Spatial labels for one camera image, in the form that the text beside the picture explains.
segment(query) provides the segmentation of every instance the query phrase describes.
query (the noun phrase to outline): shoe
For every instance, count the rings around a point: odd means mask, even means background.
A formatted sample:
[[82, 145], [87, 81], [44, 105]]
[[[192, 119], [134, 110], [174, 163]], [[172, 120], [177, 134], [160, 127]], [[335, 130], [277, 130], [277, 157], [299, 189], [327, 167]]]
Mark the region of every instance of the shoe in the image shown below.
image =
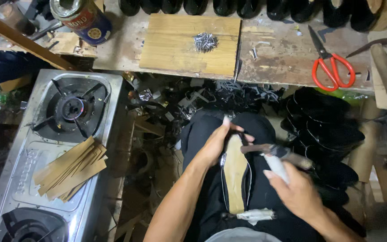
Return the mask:
[[252, 169], [240, 151], [243, 145], [246, 145], [244, 134], [230, 135], [220, 159], [224, 202], [231, 214], [247, 211], [249, 205]]

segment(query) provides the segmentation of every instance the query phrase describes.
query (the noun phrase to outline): glue can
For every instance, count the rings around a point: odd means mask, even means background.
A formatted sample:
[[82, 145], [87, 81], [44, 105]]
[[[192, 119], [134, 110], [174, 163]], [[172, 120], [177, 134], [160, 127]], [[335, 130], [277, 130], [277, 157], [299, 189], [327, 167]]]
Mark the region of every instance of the glue can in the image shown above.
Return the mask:
[[99, 45], [110, 37], [112, 25], [93, 0], [50, 0], [56, 19], [90, 45]]

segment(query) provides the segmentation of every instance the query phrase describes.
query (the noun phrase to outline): wooden stick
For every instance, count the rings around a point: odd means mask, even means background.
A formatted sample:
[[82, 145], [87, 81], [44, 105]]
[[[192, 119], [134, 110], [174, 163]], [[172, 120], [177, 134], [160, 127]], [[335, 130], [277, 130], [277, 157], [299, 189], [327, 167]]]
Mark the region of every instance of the wooden stick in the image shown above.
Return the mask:
[[7, 40], [16, 43], [19, 47], [23, 48], [27, 52], [47, 61], [51, 65], [55, 66], [61, 70], [70, 70], [74, 71], [76, 67], [69, 63], [68, 61], [62, 59], [61, 57], [53, 54], [46, 48], [40, 46], [34, 41], [23, 36], [17, 30], [9, 27], [5, 23], [0, 21], [0, 35], [6, 38]]

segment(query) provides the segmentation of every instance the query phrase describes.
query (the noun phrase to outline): gas stove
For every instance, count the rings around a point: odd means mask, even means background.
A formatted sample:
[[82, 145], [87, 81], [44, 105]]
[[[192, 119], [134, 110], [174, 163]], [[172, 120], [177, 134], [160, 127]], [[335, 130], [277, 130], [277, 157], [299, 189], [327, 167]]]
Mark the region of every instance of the gas stove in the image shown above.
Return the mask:
[[99, 173], [66, 203], [40, 197], [32, 176], [90, 135], [107, 145], [122, 80], [40, 71], [0, 177], [0, 241], [74, 242], [91, 230]]

